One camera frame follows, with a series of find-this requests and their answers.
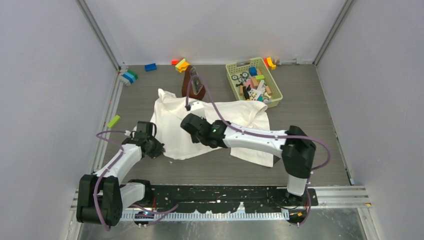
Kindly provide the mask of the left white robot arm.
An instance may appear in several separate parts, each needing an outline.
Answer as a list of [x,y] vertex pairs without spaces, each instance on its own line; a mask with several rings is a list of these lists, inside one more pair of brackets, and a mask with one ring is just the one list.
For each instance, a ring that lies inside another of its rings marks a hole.
[[157,126],[139,121],[135,130],[126,131],[118,144],[118,152],[98,171],[79,180],[76,220],[79,223],[102,225],[107,230],[120,221],[123,210],[132,204],[148,207],[153,202],[153,189],[148,180],[123,178],[142,158],[155,159],[164,153],[164,144],[156,139]]

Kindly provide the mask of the blue toy brick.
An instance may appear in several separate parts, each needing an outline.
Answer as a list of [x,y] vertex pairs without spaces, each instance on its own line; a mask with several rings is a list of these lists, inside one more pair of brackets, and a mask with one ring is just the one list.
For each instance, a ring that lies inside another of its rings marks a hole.
[[156,63],[146,64],[146,65],[144,66],[144,70],[145,70],[146,72],[155,71],[155,70],[157,70],[157,65],[156,65]]

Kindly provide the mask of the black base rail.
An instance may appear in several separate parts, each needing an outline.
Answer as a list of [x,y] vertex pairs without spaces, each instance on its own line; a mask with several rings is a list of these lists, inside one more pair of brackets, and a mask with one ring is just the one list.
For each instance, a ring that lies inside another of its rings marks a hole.
[[317,206],[315,194],[310,188],[302,197],[290,195],[284,186],[152,185],[135,204],[160,212],[176,207],[175,212],[187,214],[234,213],[240,207],[248,214],[277,213],[283,208]]

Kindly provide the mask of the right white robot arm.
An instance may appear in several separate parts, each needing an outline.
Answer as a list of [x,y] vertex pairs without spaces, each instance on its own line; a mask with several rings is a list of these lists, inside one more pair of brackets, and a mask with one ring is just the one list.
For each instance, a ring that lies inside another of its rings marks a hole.
[[230,121],[208,122],[204,117],[189,113],[180,123],[193,143],[210,148],[244,148],[280,158],[288,174],[285,200],[300,205],[306,197],[316,145],[297,126],[288,130],[260,130]]

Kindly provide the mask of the green plastic basket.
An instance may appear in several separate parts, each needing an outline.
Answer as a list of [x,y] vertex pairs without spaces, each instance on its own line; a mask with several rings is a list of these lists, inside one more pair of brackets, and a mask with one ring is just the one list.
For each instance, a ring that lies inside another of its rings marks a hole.
[[250,100],[276,107],[283,95],[267,62],[261,57],[225,65],[226,76],[236,100]]

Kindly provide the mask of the lime green block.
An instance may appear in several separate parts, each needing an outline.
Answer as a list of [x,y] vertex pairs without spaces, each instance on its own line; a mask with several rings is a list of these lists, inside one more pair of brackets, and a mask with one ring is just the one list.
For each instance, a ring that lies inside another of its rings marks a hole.
[[120,121],[121,117],[119,115],[115,115],[108,123],[107,128],[112,129],[115,125]]

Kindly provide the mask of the blue green stacked bricks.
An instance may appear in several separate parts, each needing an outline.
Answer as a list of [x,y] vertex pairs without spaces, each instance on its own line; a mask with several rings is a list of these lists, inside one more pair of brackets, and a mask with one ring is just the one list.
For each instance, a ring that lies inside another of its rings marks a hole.
[[134,84],[138,78],[138,75],[131,70],[127,70],[120,75],[120,81],[126,86]]

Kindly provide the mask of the brown wooden metronome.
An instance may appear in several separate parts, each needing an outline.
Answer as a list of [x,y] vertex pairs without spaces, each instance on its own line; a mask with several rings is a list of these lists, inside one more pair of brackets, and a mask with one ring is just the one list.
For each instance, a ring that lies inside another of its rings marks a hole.
[[183,84],[181,88],[182,97],[202,100],[205,97],[206,90],[202,83],[196,68],[189,65],[184,73]]

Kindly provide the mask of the white floral t-shirt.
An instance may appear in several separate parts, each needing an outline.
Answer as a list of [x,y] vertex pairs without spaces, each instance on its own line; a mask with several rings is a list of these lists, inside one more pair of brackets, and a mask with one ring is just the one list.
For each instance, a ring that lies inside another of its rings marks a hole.
[[269,130],[267,105],[261,101],[238,100],[207,103],[194,98],[176,97],[158,89],[150,119],[157,127],[156,139],[164,144],[164,155],[186,160],[223,148],[224,124],[212,126],[219,115],[242,127]]

